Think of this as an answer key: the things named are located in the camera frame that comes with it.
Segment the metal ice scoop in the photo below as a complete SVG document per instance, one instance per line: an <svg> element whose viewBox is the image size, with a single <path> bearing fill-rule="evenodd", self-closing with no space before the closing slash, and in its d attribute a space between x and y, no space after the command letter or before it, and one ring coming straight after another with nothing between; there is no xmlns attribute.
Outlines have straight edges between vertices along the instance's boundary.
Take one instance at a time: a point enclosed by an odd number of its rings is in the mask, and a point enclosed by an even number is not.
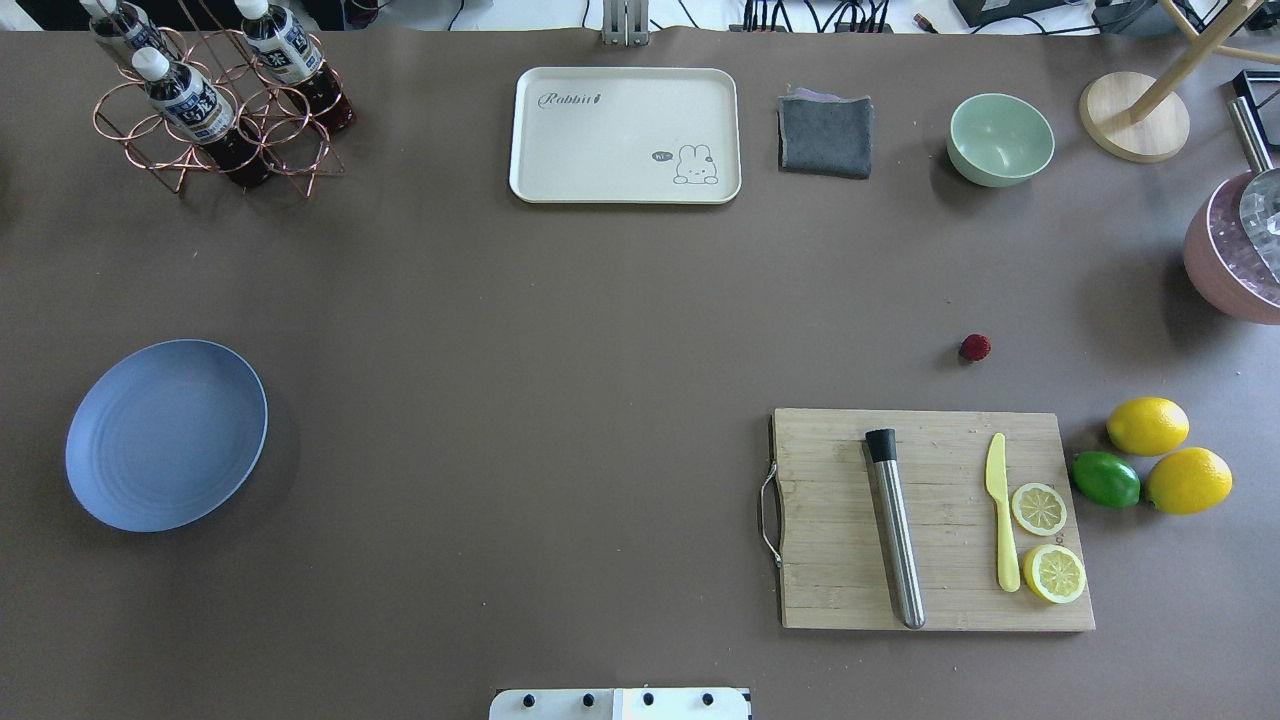
<svg viewBox="0 0 1280 720"><path fill-rule="evenodd" d="M1265 147L1248 99L1236 96L1231 101L1230 113L1253 172L1242 191L1238 217L1261 261L1279 281L1279 170Z"/></svg>

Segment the yellow lemon far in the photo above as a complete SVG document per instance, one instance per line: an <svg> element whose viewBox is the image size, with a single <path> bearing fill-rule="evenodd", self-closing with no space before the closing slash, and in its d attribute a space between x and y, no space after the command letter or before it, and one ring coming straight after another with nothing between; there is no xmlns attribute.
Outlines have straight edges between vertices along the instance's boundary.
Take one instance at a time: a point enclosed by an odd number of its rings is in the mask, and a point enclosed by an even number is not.
<svg viewBox="0 0 1280 720"><path fill-rule="evenodd" d="M1116 448L1147 457L1174 451L1190 433L1189 416L1178 404L1151 396L1120 404L1105 425Z"/></svg>

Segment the yellow lemon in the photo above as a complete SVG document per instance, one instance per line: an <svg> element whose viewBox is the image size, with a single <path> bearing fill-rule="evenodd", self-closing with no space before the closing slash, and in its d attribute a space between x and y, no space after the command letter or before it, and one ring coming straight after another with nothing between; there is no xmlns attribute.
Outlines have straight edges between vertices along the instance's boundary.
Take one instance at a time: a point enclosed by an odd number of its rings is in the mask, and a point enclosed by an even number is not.
<svg viewBox="0 0 1280 720"><path fill-rule="evenodd" d="M1221 503L1233 491L1233 471L1213 451L1183 448L1155 464L1146 482L1146 495L1156 509L1169 514L1203 512Z"/></svg>
<svg viewBox="0 0 1280 720"><path fill-rule="evenodd" d="M1190 433L1189 416L1178 404L1151 396L1120 404L1105 425L1116 448L1147 457L1174 451Z"/></svg>

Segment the dark drink bottle front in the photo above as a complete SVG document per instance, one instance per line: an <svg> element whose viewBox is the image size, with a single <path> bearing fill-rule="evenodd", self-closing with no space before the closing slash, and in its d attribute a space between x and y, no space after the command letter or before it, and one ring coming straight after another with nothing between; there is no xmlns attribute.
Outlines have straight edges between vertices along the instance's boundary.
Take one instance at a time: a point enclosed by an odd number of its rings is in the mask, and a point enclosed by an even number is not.
<svg viewBox="0 0 1280 720"><path fill-rule="evenodd" d="M132 64L151 105L230 181L252 188L271 177L256 127L201 72L154 47L137 50Z"/></svg>

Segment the lemon half upper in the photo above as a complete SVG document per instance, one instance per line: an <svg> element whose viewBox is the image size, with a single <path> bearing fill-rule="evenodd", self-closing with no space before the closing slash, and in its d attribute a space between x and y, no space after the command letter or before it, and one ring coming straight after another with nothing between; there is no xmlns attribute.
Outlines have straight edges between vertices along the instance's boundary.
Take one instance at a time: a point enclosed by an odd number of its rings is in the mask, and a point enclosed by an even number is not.
<svg viewBox="0 0 1280 720"><path fill-rule="evenodd" d="M1025 483L1010 498L1012 520L1025 532L1038 537L1060 533L1068 523L1062 496L1051 486Z"/></svg>

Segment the blue plate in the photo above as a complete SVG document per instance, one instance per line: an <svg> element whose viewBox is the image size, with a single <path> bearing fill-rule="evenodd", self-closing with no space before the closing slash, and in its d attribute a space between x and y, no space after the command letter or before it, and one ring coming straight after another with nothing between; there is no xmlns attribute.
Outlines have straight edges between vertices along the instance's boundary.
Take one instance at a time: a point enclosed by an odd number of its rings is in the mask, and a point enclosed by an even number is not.
<svg viewBox="0 0 1280 720"><path fill-rule="evenodd" d="M119 530L173 530L221 506L255 469L268 396L236 351L170 340L110 368L81 401L65 445L72 493Z"/></svg>

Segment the lemon half lower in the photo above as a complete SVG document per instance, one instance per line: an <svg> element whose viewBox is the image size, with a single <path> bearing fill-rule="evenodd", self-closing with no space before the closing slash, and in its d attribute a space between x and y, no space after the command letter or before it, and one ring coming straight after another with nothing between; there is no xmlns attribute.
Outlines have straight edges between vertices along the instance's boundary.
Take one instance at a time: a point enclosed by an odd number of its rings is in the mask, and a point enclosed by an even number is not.
<svg viewBox="0 0 1280 720"><path fill-rule="evenodd" d="M1084 562L1061 544L1039 544L1021 561L1023 579L1030 591L1051 603L1070 603L1087 587Z"/></svg>

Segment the wooden cutting board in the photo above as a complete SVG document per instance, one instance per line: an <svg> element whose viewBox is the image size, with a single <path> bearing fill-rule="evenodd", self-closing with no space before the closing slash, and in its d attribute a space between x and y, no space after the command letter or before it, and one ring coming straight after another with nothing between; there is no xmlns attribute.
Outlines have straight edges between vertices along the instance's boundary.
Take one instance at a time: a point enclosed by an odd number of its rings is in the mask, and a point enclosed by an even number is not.
<svg viewBox="0 0 1280 720"><path fill-rule="evenodd" d="M780 606L788 629L902 630L888 534L865 436L896 433L899 470L928 632L1089 632L1091 597L1051 603L997 580L986 460L1006 439L1010 489L1070 500L1050 413L780 407L771 419L780 506Z"/></svg>

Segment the dark drink bottle middle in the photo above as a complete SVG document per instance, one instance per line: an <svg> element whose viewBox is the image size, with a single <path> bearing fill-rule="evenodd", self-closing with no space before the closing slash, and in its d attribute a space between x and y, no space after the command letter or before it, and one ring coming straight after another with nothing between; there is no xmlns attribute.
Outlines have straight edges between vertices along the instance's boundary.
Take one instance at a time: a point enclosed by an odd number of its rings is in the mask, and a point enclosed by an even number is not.
<svg viewBox="0 0 1280 720"><path fill-rule="evenodd" d="M294 13L273 1L237 1L241 32L265 72L302 117L329 133L355 123L355 108Z"/></svg>

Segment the pink bowl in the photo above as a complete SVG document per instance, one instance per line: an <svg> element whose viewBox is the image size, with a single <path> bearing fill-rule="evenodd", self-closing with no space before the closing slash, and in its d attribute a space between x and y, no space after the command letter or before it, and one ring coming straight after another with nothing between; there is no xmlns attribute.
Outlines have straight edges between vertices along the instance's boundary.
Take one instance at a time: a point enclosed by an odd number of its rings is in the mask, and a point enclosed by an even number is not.
<svg viewBox="0 0 1280 720"><path fill-rule="evenodd" d="M1183 260L1192 284L1217 310L1244 322L1277 325L1277 282L1238 215L1252 177L1247 170L1224 181L1202 202L1187 229Z"/></svg>

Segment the yellow plastic knife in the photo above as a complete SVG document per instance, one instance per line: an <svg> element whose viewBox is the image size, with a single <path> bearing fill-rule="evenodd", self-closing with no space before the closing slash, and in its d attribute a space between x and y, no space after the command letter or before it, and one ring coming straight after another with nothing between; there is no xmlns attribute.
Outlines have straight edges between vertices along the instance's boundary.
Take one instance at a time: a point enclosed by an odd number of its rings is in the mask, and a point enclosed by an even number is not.
<svg viewBox="0 0 1280 720"><path fill-rule="evenodd" d="M1016 546L1012 536L1009 479L1006 468L1006 437L995 433L989 441L986 469L986 491L995 505L996 577L1004 592L1015 593L1021 587Z"/></svg>

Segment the white pillar with base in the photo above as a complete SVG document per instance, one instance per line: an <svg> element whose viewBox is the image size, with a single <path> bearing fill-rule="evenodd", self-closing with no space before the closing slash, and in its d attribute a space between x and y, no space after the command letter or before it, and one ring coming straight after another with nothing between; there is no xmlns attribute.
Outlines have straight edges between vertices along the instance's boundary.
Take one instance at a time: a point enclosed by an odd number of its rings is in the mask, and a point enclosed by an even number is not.
<svg viewBox="0 0 1280 720"><path fill-rule="evenodd" d="M636 687L507 689L490 702L489 719L751 719L749 689Z"/></svg>

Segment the yellow lemon near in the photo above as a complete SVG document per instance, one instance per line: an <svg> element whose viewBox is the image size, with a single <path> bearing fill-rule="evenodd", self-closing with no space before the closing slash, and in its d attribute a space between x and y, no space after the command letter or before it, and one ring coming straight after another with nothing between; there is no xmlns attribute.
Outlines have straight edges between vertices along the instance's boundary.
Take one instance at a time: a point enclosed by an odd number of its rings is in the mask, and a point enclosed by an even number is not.
<svg viewBox="0 0 1280 720"><path fill-rule="evenodd" d="M1146 482L1146 495L1156 509L1169 514L1203 512L1221 503L1233 491L1233 471L1213 451L1183 448L1155 464Z"/></svg>

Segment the red strawberry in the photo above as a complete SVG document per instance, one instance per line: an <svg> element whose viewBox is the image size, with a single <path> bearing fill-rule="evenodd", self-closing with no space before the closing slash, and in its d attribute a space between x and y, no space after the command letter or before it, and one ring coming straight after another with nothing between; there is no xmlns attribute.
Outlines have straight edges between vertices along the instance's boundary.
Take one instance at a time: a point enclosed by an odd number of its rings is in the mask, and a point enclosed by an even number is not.
<svg viewBox="0 0 1280 720"><path fill-rule="evenodd" d="M957 348L959 357L965 363L979 363L989 356L993 345L986 334L966 336Z"/></svg>

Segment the grey folded cloth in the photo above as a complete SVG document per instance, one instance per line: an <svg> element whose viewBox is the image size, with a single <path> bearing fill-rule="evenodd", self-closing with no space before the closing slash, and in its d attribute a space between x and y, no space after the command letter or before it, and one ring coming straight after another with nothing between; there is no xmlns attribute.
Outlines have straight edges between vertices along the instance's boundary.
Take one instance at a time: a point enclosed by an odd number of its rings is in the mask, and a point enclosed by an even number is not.
<svg viewBox="0 0 1280 720"><path fill-rule="evenodd" d="M841 97L799 87L777 102L783 170L870 177L876 120L870 97Z"/></svg>

